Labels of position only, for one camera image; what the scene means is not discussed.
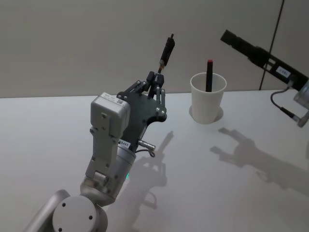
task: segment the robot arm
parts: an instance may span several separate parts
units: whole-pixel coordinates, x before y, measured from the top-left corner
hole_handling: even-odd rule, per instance
[[[297,117],[295,114],[288,111],[284,107],[279,107],[276,104],[275,106],[277,106],[281,111],[283,111],[290,118],[296,121],[299,127],[303,127],[309,120],[308,77],[306,77],[304,74],[300,73],[296,69],[292,68],[288,64],[284,63],[280,59],[276,58],[275,56],[271,55],[268,51],[260,47],[255,47],[251,45],[250,43],[246,42],[240,37],[237,37],[235,34],[231,33],[228,30],[226,30],[223,34],[221,41],[247,56],[248,59],[258,67],[264,69],[266,72],[272,74],[279,80],[288,84],[286,90],[288,90],[289,87],[293,87],[298,91],[298,93],[294,97],[294,101],[296,101],[298,104],[302,105],[308,110],[308,112],[302,118]]]
[[[150,72],[146,81],[136,81],[116,97],[103,93],[92,101],[93,155],[80,187],[81,195],[72,197],[65,190],[56,192],[24,232],[106,231],[107,216],[101,207],[115,201],[134,163],[138,146],[155,156],[155,146],[142,137],[151,123],[164,122],[167,118],[161,71],[174,46],[172,34],[158,72]],[[148,95],[143,94],[145,91],[149,91]]]

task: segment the metal pin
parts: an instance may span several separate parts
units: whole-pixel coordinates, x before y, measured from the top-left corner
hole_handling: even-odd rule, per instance
[[[155,145],[152,145],[148,142],[145,142],[143,140],[139,140],[139,145],[142,146],[142,147],[145,147],[151,151],[154,151],[155,150]]]

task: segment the white paper cup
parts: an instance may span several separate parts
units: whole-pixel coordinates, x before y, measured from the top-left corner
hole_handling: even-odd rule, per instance
[[[194,75],[191,80],[192,116],[201,124],[212,123],[218,114],[226,80],[218,75],[212,75],[212,92],[206,92],[206,72]]]

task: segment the cable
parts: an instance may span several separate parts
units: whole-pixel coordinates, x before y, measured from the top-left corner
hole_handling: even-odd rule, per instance
[[[278,93],[284,93],[284,92],[288,91],[289,88],[290,88],[290,87],[287,87],[287,88],[285,88],[284,90],[280,90],[280,91],[277,91],[277,92],[273,92],[273,93],[270,95],[271,103],[273,103],[276,107],[278,107],[279,109],[281,109],[281,107],[280,107],[278,104],[275,103],[273,97],[274,97],[274,95],[276,95],[276,94],[278,94]]]
[[[142,151],[147,151],[152,158],[155,157],[155,153],[151,150],[148,150],[148,149],[138,150],[138,151],[135,152],[135,154],[138,153],[138,152],[142,152]]]
[[[285,109],[284,107],[282,106],[279,106],[278,104],[275,103],[273,97],[274,95],[278,94],[278,93],[284,93],[286,91],[288,91],[288,89],[290,88],[290,86],[293,84],[293,81],[290,81],[288,83],[288,87],[285,88],[284,90],[280,90],[280,91],[276,91],[274,93],[272,93],[270,95],[270,100],[271,100],[271,103],[273,103],[276,107],[278,107],[282,112],[284,112],[287,116],[289,116],[291,119],[293,119],[295,122],[299,122],[300,118],[298,116],[296,116],[295,114],[293,114],[291,111]]]
[[[278,19],[277,19],[274,35],[272,37],[272,41],[271,41],[271,45],[270,45],[270,49],[269,49],[269,54],[271,54],[272,47],[274,46],[274,42],[275,42],[275,38],[276,38],[276,35],[277,35],[277,30],[278,30],[279,22],[280,22],[280,19],[281,19],[281,14],[282,14],[283,6],[284,6],[284,1],[285,0],[282,0],[282,4],[281,4],[281,7],[280,7],[279,16],[278,16]],[[259,90],[262,89],[263,81],[264,81],[265,74],[266,74],[266,69],[267,69],[267,64],[266,64],[264,72],[263,72],[263,76],[262,76],[262,80],[261,80],[261,84],[260,84]]]

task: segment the robotic hand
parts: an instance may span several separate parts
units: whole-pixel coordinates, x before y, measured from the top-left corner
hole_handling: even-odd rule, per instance
[[[81,184],[81,195],[56,192],[39,210],[24,232],[105,232],[107,216],[101,208],[112,204],[136,158],[138,146],[155,157],[155,146],[142,140],[152,122],[167,118],[164,77],[175,46],[168,38],[157,73],[137,81],[117,97],[103,93],[91,103],[93,156]]]

